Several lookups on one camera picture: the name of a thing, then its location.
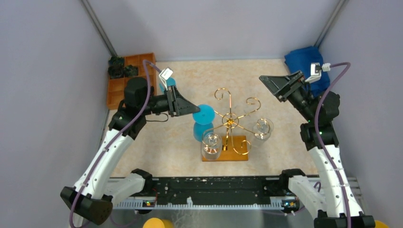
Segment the blue wine glass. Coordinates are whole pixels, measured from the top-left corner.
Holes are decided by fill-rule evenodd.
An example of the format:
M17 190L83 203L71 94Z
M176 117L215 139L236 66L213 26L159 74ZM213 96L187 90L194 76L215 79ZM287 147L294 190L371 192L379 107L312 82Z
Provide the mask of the blue wine glass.
M175 79L174 79L173 77L168 78L168 79L166 80L166 85L167 85L167 87L175 86L175 85L176 85ZM165 92L165 90L166 90L166 88L165 88L165 86L163 85L163 83L159 83L159 88L160 88L162 94L163 94L163 93Z
M200 104L198 107L200 111L192 114L193 120L195 121L193 125L193 136L195 140L201 142L203 133L213 128L215 111L207 104Z

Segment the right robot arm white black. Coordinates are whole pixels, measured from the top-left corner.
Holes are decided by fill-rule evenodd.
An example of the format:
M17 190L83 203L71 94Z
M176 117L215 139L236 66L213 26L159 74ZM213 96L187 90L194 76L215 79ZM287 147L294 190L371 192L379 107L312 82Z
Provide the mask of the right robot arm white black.
M305 89L301 71L287 76L260 76L264 86L281 102L290 102L304 117L301 139L310 154L321 182L315 190L300 169L282 171L280 182L296 195L309 211L316 228L373 228L348 183L333 120L339 115L340 96L330 90L313 97Z

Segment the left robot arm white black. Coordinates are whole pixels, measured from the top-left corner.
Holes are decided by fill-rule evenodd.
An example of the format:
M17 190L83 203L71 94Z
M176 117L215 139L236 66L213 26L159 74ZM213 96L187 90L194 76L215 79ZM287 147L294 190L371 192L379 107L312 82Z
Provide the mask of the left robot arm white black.
M65 186L61 191L60 196L70 209L71 228L85 227L85 220L101 225L109 218L114 205L136 193L152 191L153 176L141 169L135 169L114 185L108 185L120 158L146 125L147 115L167 113L175 117L200 111L174 85L162 95L153 95L153 90L143 77L134 77L127 82L124 98L94 159L74 186Z

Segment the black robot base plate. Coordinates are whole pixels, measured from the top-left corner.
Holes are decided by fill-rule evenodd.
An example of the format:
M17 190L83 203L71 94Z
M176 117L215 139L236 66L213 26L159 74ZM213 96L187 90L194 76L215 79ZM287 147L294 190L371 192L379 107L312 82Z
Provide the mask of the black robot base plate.
M298 197L278 176L159 177L149 190L131 195L143 206L299 209Z

